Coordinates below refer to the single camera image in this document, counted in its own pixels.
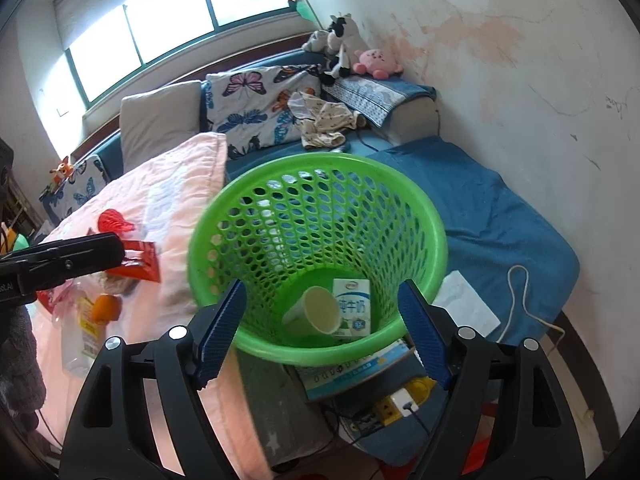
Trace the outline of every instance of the window frame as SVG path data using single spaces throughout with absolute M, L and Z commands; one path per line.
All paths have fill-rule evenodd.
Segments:
M 207 10 L 209 11 L 209 17 L 211 18 L 211 23 L 213 25 L 213 29 L 211 32 L 207 32 L 206 34 L 203 34 L 201 36 L 198 36 L 197 38 L 193 38 L 192 40 L 187 41 L 186 43 L 180 44 L 174 48 L 172 48 L 171 50 L 165 52 L 164 54 L 161 54 L 160 56 L 152 59 L 149 62 L 144 62 L 142 59 L 142 56 L 140 56 L 140 51 L 138 49 L 138 44 L 136 43 L 136 38 L 133 35 L 133 31 L 131 30 L 131 26 L 129 24 L 129 17 L 127 16 L 127 6 L 126 4 L 122 4 L 122 7 L 124 9 L 124 13 L 125 13 L 125 17 L 127 19 L 127 26 L 129 27 L 129 33 L 131 35 L 131 39 L 133 41 L 133 45 L 136 49 L 136 53 L 138 54 L 138 60 L 140 61 L 140 67 L 138 67 L 137 69 L 135 69 L 133 72 L 128 73 L 126 76 L 124 76 L 122 79 L 120 79 L 119 81 L 116 81 L 113 85 L 111 85 L 109 88 L 107 88 L 104 92 L 102 92 L 100 95 L 98 95 L 98 97 L 96 97 L 95 99 L 89 101 L 89 98 L 87 97 L 86 92 L 84 91 L 84 86 L 82 86 L 82 81 L 80 80 L 80 76 L 78 75 L 78 70 L 76 69 L 76 64 L 74 62 L 74 58 L 71 55 L 71 49 L 68 48 L 65 50 L 65 57 L 66 57 L 66 62 L 68 62 L 69 65 L 69 70 L 71 70 L 71 75 L 73 77 L 74 83 L 76 84 L 76 88 L 78 89 L 78 93 L 80 94 L 80 97 L 82 99 L 82 102 L 84 103 L 84 107 L 86 110 L 89 110 L 90 108 L 92 108 L 95 104 L 97 104 L 98 102 L 100 102 L 101 100 L 103 100 L 105 97 L 107 97 L 109 94 L 111 94 L 112 92 L 116 91 L 120 86 L 122 86 L 124 83 L 126 83 L 128 80 L 134 78 L 135 76 L 137 76 L 138 74 L 140 74 L 141 72 L 144 72 L 147 68 L 155 65 L 156 63 L 173 56 L 174 54 L 177 54 L 178 52 L 184 50 L 185 48 L 190 47 L 193 44 L 199 43 L 200 41 L 203 40 L 207 40 L 209 38 L 213 38 L 214 36 L 220 34 L 221 32 L 226 32 L 227 30 L 230 30 L 232 28 L 236 28 L 236 27 L 241 27 L 242 25 L 246 25 L 247 23 L 252 23 L 252 22 L 257 22 L 258 20 L 264 20 L 266 18 L 271 18 L 273 16 L 279 16 L 281 14 L 288 14 L 290 12 L 295 12 L 296 11 L 296 2 L 293 2 L 291 0 L 288 0 L 288 7 L 283 7 L 282 9 L 273 9 L 273 10 L 268 10 L 267 12 L 262 12 L 260 14 L 254 14 L 253 16 L 247 16 L 246 18 L 242 18 L 240 20 L 236 20 L 234 22 L 229 22 L 229 23 L 225 23 L 225 25 L 218 25 L 218 20 L 216 18 L 216 12 L 213 8 L 213 4 L 211 3 L 211 0 L 205 0 L 207 3 Z

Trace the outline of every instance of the white cord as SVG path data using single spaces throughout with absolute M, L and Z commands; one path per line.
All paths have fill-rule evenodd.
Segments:
M 551 352 L 553 352 L 556 348 L 558 348 L 558 345 L 566 335 L 566 332 L 564 331 L 563 328 L 560 328 L 559 326 L 551 324 L 545 321 L 544 319 L 540 319 L 538 316 L 534 316 L 532 313 L 530 313 L 527 310 L 527 292 L 529 291 L 529 271 L 527 270 L 527 267 L 521 266 L 521 265 L 514 265 L 513 267 L 511 267 L 511 269 L 507 271 L 507 284 L 509 285 L 509 290 L 511 291 L 511 309 L 509 310 L 509 319 L 507 320 L 507 325 L 504 327 L 504 330 L 502 330 L 502 333 L 500 334 L 500 337 L 498 338 L 497 342 L 498 343 L 502 342 L 504 335 L 507 333 L 507 330 L 511 325 L 511 319 L 513 318 L 513 311 L 516 308 L 516 294 L 513 291 L 513 284 L 511 283 L 511 273 L 515 269 L 522 269 L 525 272 L 524 290 L 522 291 L 522 309 L 524 310 L 524 313 L 527 316 L 529 316 L 531 319 L 535 319 L 538 323 L 542 323 L 547 328 L 551 328 L 553 330 L 556 330 L 556 332 L 560 333 L 560 337 L 558 338 L 558 341 L 553 345 L 553 347 L 549 351 L 549 354 L 551 354 Z

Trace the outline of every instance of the window sill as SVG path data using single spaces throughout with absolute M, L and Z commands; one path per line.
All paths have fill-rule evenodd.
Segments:
M 82 116 L 84 138 L 119 113 L 123 97 L 155 90 L 184 74 L 242 50 L 313 30 L 314 24 L 296 12 L 285 12 L 223 30 L 185 46 L 128 78 L 91 106 Z

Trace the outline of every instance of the window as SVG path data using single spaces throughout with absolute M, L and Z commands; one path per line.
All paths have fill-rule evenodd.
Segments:
M 288 0 L 125 0 L 73 40 L 66 57 L 90 107 L 177 49 L 289 11 Z

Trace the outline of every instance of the laundry basket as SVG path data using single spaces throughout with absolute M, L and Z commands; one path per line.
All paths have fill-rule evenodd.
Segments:
M 189 281 L 199 306 L 216 303 L 234 278 L 248 303 L 238 348 L 284 364 L 358 359 L 406 333 L 398 286 L 412 278 L 433 300 L 447 265 L 442 222 L 427 195 L 379 162 L 309 153 L 268 162 L 226 186 L 198 222 Z M 330 336 L 293 340 L 283 314 L 312 285 L 367 278 L 372 333 L 340 344 Z

